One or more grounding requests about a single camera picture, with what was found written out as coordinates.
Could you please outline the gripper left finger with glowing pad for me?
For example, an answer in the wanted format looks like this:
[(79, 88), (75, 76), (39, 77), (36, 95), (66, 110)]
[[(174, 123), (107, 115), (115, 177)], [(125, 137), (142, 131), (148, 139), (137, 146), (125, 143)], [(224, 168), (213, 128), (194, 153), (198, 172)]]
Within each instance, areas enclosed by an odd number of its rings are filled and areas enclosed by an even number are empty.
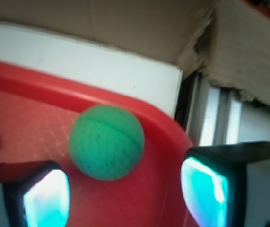
[(64, 227), (69, 213), (69, 180), (57, 162), (0, 163), (0, 227)]

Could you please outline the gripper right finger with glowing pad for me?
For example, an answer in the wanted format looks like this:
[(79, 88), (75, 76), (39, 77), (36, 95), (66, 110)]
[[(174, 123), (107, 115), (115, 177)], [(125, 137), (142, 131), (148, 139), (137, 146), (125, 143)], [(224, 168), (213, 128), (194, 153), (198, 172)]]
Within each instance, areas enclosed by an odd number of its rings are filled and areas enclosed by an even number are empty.
[(200, 227), (270, 227), (270, 142), (190, 148), (181, 187)]

